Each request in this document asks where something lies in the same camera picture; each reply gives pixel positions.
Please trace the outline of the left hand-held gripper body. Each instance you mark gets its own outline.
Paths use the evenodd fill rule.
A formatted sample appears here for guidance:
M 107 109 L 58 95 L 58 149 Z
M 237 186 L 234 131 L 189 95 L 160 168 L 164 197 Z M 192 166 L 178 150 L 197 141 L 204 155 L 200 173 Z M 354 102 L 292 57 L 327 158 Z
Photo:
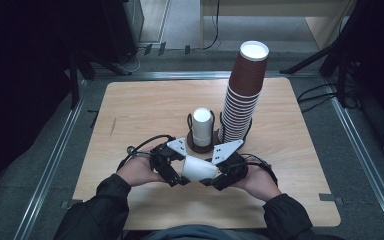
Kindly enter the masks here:
M 187 156 L 185 139 L 179 138 L 162 143 L 152 149 L 150 153 L 151 168 L 166 182 L 168 179 L 168 169 L 172 167 L 171 162 L 175 160 L 182 161 Z

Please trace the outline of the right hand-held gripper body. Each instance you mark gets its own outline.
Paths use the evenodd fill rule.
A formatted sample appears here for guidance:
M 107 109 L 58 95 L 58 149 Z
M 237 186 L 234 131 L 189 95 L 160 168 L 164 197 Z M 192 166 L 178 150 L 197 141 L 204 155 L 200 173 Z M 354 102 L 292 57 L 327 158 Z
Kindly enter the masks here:
M 243 143 L 243 140 L 235 140 L 214 146 L 211 163 L 218 168 L 219 175 L 228 177 L 229 186 L 242 180 L 248 171 L 245 159 L 237 152 Z

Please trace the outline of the black wire cup holder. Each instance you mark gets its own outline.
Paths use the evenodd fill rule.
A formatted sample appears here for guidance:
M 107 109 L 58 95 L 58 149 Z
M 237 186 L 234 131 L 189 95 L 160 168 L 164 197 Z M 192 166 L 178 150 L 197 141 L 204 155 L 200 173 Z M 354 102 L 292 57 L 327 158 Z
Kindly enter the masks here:
M 214 112 L 212 110 L 210 110 L 210 111 L 211 111 L 211 114 L 213 117 L 212 132 L 210 133 L 210 136 L 209 136 L 209 137 L 212 137 L 212 144 L 209 146 L 206 146 L 206 147 L 198 147 L 193 143 L 193 131 L 192 131 L 192 114 L 193 114 L 193 112 L 189 113 L 187 116 L 187 125 L 188 125 L 189 132 L 188 132 L 187 137 L 186 137 L 186 142 L 187 142 L 188 147 L 196 153 L 208 153 L 208 152 L 213 150 L 215 145 L 224 144 L 224 143 L 221 143 L 218 139 L 218 129 L 220 126 L 218 128 L 214 127 L 215 115 L 214 115 Z

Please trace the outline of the brown ribbed paper cup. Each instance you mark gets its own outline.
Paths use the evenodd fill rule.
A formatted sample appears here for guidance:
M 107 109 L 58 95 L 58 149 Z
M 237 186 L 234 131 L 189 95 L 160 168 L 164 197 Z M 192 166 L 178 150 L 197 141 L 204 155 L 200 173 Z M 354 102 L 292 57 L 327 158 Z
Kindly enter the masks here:
M 242 43 L 229 78 L 230 89 L 245 97 L 259 94 L 265 78 L 268 56 L 269 48 L 264 43 Z

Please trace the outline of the person's left hand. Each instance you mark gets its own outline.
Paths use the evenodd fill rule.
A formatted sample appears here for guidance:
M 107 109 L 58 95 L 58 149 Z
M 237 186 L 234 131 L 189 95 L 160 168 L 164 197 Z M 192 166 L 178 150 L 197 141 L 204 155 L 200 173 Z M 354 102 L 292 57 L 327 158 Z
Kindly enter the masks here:
M 128 160 L 116 174 L 131 187 L 136 187 L 152 182 L 163 182 L 164 179 L 150 167 L 147 157 L 134 157 Z

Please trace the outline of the person's right hand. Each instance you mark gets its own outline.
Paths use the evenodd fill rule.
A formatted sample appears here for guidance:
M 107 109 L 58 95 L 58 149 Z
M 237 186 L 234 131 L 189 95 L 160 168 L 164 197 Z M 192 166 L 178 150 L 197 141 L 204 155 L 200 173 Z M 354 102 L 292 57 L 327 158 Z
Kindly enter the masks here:
M 250 165 L 246 177 L 233 184 L 233 187 L 242 189 L 251 196 L 264 202 L 268 202 L 281 195 L 281 191 L 270 174 L 255 165 Z

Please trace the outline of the person's grey-blue clothing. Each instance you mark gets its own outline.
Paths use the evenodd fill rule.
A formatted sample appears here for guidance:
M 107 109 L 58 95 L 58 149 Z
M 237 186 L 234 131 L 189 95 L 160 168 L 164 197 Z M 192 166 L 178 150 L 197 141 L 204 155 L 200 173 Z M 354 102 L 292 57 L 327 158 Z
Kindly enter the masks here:
M 222 230 L 209 225 L 183 225 L 147 234 L 141 240 L 269 240 L 255 233 Z

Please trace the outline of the black metal stand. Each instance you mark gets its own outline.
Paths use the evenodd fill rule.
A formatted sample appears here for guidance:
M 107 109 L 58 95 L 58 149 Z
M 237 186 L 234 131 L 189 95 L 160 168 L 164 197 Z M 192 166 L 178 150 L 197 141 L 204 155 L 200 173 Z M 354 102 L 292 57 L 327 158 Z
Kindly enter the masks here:
M 86 80 L 93 80 L 95 71 L 89 61 L 87 52 L 74 49 L 69 57 L 69 78 L 71 83 L 71 109 L 74 109 L 80 101 L 78 73 Z

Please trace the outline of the black computer case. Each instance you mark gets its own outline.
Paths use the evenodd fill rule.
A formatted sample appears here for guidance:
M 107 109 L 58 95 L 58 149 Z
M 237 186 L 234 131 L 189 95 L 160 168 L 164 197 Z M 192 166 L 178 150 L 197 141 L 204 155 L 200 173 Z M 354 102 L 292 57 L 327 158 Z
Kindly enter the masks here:
M 116 61 L 138 51 L 144 14 L 140 0 L 101 0 L 111 41 L 115 47 Z

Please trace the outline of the black tripod stand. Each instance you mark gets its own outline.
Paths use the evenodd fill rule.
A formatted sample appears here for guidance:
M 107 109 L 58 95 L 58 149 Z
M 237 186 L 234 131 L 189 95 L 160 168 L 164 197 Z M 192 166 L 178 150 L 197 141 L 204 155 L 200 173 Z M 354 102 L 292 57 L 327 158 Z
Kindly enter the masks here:
M 363 22 L 365 12 L 372 0 L 357 0 L 356 6 L 351 13 L 345 26 L 342 28 L 338 37 L 327 47 L 319 52 L 311 55 L 296 65 L 280 70 L 280 74 L 294 74 L 308 65 L 316 62 L 321 58 L 325 58 L 319 74 L 322 77 L 331 77 L 336 69 L 338 69 L 338 80 L 336 87 L 336 98 L 343 108 L 346 108 L 346 75 L 347 67 L 351 63 L 352 45 L 357 42 L 356 36 L 358 29 Z

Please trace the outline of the light wooden desk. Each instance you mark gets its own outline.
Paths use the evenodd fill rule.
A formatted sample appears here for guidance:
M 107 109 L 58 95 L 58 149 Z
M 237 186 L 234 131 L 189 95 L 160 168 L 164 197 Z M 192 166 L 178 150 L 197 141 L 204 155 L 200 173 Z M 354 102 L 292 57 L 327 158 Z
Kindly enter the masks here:
M 200 33 L 204 40 L 205 16 L 304 17 L 319 49 L 338 35 L 343 19 L 357 0 L 199 0 Z

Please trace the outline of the aluminium floor rail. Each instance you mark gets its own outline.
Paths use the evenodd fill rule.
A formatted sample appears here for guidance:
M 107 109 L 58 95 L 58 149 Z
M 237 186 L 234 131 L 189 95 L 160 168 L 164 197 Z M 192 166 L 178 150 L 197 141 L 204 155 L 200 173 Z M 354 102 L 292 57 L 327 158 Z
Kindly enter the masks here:
M 88 82 L 86 80 L 82 80 L 80 82 L 80 87 L 79 87 L 79 92 L 80 92 L 79 102 L 69 111 L 69 114 L 65 120 L 63 128 L 57 139 L 57 142 L 53 147 L 53 150 L 47 161 L 44 171 L 40 177 L 40 180 L 33 192 L 32 197 L 29 200 L 29 204 L 22 217 L 22 220 L 19 223 L 17 231 L 13 237 L 13 240 L 29 239 L 31 231 L 36 223 L 36 219 L 40 213 L 40 210 L 43 206 L 45 198 L 49 192 L 50 186 L 56 174 L 57 168 L 62 159 L 62 155 L 66 149 L 67 143 L 74 129 L 75 123 L 80 114 L 81 108 L 83 107 L 84 99 L 85 99 L 84 95 L 87 89 L 88 89 Z
M 337 100 L 333 100 L 332 105 L 347 134 L 354 152 L 357 155 L 359 163 L 374 192 L 374 195 L 384 213 L 384 180 L 381 177 L 380 172 L 378 171 L 372 157 L 370 156 L 366 145 L 358 133 L 348 111 L 344 109 Z

